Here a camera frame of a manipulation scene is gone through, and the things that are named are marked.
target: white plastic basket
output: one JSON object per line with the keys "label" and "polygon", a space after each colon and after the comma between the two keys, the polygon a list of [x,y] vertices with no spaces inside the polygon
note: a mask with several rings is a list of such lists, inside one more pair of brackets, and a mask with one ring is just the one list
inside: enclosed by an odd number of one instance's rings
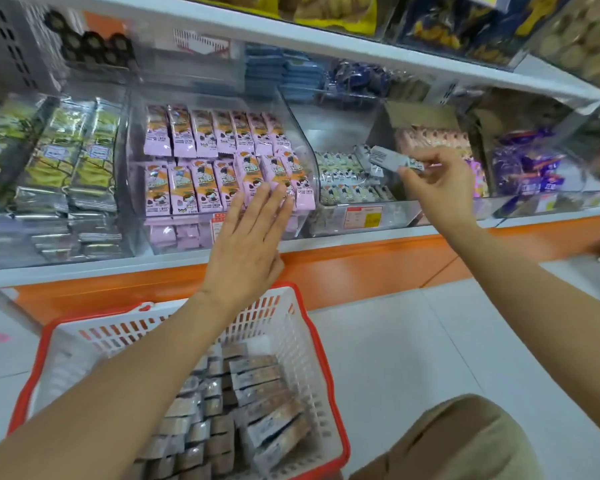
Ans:
{"label": "white plastic basket", "polygon": [[[186,300],[143,303],[133,310],[53,322],[43,330],[31,377],[23,388],[9,433],[83,379],[103,356],[113,355],[160,325]],[[241,312],[218,342],[248,339],[249,352],[274,354],[288,386],[309,406],[313,431],[270,477],[319,479],[349,459],[347,434],[335,403],[322,344],[296,286],[272,288]],[[252,470],[229,479],[256,479]]]}

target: person's left hand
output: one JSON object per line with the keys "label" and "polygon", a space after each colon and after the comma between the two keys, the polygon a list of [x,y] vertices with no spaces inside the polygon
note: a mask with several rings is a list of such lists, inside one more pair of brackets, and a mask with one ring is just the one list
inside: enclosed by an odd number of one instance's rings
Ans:
{"label": "person's left hand", "polygon": [[284,185],[271,196],[270,189],[267,182],[258,188],[240,222],[244,193],[233,197],[199,291],[232,319],[268,290],[285,268],[277,247],[294,199]]}

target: khaki pants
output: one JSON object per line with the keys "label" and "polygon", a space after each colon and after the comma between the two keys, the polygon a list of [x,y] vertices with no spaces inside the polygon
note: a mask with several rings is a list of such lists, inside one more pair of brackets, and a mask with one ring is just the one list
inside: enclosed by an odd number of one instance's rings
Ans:
{"label": "khaki pants", "polygon": [[426,411],[391,450],[350,480],[540,480],[540,464],[520,425],[478,395]]}

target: tile floor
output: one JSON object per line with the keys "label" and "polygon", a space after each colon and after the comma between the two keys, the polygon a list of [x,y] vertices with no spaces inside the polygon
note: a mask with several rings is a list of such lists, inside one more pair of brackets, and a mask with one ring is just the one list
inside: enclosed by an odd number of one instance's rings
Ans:
{"label": "tile floor", "polygon": [[[593,258],[544,266],[600,299],[600,265]],[[547,479],[600,480],[600,430],[529,354],[474,280],[326,308],[311,317],[351,442],[345,477],[389,448],[425,409],[472,392],[522,425]],[[9,340],[0,343],[0,439],[35,343],[30,331],[6,333]]]}

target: hand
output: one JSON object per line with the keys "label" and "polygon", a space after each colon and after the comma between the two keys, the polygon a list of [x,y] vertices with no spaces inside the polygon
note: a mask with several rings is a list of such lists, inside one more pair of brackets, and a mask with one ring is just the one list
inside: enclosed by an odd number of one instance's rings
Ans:
{"label": "hand", "polygon": [[271,197],[270,189],[266,182],[258,188],[240,222],[244,193],[233,197],[211,250],[199,293],[210,297],[231,319],[268,290],[285,268],[277,247],[294,199],[287,197],[284,185],[278,185]]}
{"label": "hand", "polygon": [[473,186],[475,177],[469,165],[451,148],[423,150],[409,154],[425,164],[424,177],[410,168],[398,174],[407,194],[422,206],[424,215],[444,236],[466,225],[475,225]]}

